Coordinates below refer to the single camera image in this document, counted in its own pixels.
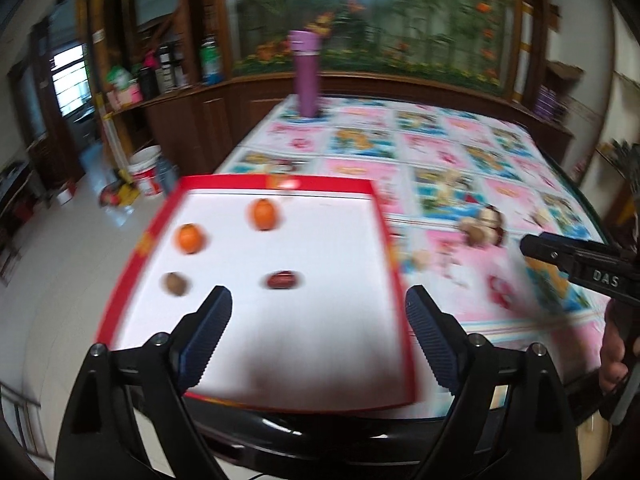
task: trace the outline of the finger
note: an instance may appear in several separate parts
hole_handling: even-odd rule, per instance
[[[602,352],[612,361],[622,361],[625,356],[625,342],[622,341],[618,328],[613,323],[605,325],[604,336],[602,337]]]
[[[611,363],[600,369],[600,376],[609,383],[619,383],[625,378],[628,369],[622,363]]]
[[[604,377],[600,377],[600,389],[608,394],[616,387],[616,383],[610,383]]]
[[[604,321],[609,322],[610,319],[610,315],[611,315],[611,310],[613,309],[613,300],[609,300],[609,303],[607,303],[607,307],[604,311]]]

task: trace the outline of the blue gripper pad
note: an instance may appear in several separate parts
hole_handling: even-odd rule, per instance
[[[464,329],[453,316],[440,311],[421,285],[414,285],[406,292],[404,307],[438,384],[456,395],[468,362]]]
[[[178,392],[200,382],[231,318],[231,292],[216,286],[200,308],[184,316],[172,332],[171,361]]]

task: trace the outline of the screw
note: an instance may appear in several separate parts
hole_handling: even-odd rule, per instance
[[[538,357],[542,357],[546,354],[546,347],[542,343],[533,343],[530,348]]]
[[[169,335],[167,332],[158,332],[151,336],[151,342],[156,346],[162,346],[169,341]]]
[[[95,345],[92,345],[91,348],[89,348],[89,354],[91,354],[94,357],[98,357],[98,355],[104,352],[105,348],[106,346],[103,345],[102,343],[96,343]]]
[[[470,334],[469,342],[475,347],[481,347],[486,343],[486,339],[482,334]]]

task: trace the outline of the pink bottle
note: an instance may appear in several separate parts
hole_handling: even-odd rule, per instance
[[[289,45],[296,57],[298,113],[301,117],[316,117],[320,88],[318,74],[320,36],[306,30],[292,30],[289,33]]]

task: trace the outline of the human hand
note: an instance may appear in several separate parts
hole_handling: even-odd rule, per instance
[[[622,363],[625,356],[625,342],[622,341],[618,327],[611,319],[612,306],[613,300],[609,301],[604,315],[606,324],[600,349],[600,387],[606,393],[613,390],[629,372],[626,365]],[[634,353],[640,354],[640,338],[634,344]]]

